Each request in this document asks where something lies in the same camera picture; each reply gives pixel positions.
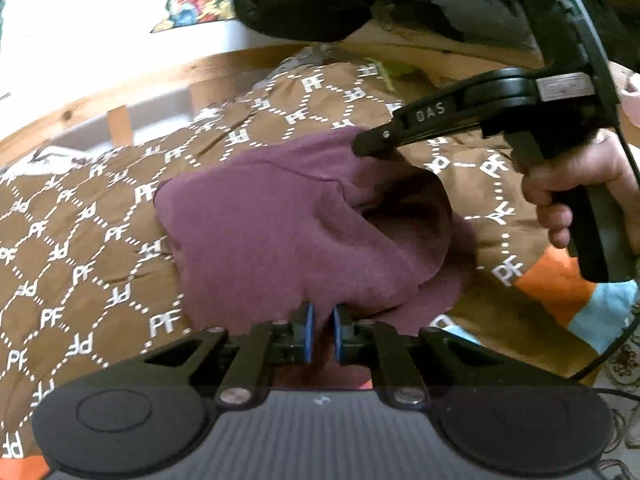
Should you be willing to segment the person's right hand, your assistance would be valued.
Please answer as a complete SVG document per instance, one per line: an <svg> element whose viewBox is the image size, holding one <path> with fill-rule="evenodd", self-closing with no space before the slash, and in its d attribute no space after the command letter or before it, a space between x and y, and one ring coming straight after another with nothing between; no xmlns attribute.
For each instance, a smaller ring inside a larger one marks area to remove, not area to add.
<svg viewBox="0 0 640 480"><path fill-rule="evenodd" d="M572 207L555 203L552 194L603 184L623 211L632 252L638 255L639 185L616 134L601 130L580 148L540 164L513 155L512 165L523 175L524 198L536 206L538 222L548 231L552 246L562 249L570 244L570 227L577 218Z"/></svg>

